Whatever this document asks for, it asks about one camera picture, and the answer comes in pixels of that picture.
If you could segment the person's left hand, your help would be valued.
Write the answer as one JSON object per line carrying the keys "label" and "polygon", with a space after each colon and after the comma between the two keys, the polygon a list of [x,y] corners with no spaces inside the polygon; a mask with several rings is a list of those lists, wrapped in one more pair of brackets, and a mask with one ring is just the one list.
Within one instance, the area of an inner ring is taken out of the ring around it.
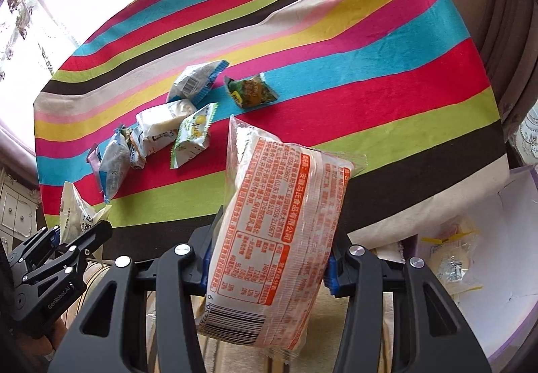
{"label": "person's left hand", "polygon": [[65,322],[59,318],[43,337],[33,338],[19,332],[16,343],[36,372],[47,372],[48,357],[59,348],[66,333]]}

